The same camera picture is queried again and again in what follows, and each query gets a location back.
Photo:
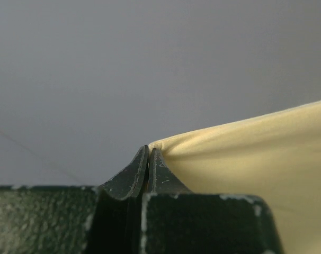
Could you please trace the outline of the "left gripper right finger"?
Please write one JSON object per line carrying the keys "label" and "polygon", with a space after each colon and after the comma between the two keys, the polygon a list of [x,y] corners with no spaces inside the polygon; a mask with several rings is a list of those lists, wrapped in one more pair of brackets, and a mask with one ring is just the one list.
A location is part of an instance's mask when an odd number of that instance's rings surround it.
{"label": "left gripper right finger", "polygon": [[149,157],[147,192],[150,193],[191,193],[171,172],[159,149],[154,148]]}

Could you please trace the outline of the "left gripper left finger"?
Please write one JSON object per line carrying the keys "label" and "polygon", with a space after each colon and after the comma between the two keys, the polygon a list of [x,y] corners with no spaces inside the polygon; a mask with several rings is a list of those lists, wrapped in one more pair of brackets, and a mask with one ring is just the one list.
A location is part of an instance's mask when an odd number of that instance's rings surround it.
{"label": "left gripper left finger", "polygon": [[111,179],[101,185],[111,198],[125,200],[133,195],[134,191],[139,194],[144,183],[148,165],[149,150],[147,146],[139,148],[132,161]]}

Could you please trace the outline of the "cream yellow t shirt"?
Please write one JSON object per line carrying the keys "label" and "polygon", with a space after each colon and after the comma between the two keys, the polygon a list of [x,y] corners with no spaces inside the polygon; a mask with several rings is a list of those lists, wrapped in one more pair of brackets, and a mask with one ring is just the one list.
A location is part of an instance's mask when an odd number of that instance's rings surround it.
{"label": "cream yellow t shirt", "polygon": [[321,101],[148,147],[194,192],[263,198],[286,253],[321,253]]}

